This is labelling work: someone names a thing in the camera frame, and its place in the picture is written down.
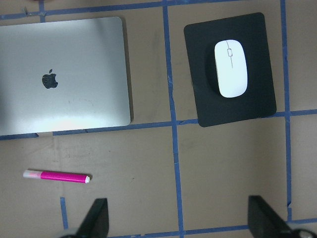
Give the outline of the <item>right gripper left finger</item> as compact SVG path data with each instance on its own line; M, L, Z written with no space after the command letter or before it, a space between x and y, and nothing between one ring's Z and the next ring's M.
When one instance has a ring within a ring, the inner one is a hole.
M81 226L77 238L106 238L109 232L108 203L106 198L97 198L92 204Z

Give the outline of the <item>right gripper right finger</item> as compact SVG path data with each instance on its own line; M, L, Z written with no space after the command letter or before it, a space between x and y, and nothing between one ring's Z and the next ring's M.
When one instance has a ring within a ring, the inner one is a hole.
M259 195L248 198L248 227L254 238L296 238L297 234Z

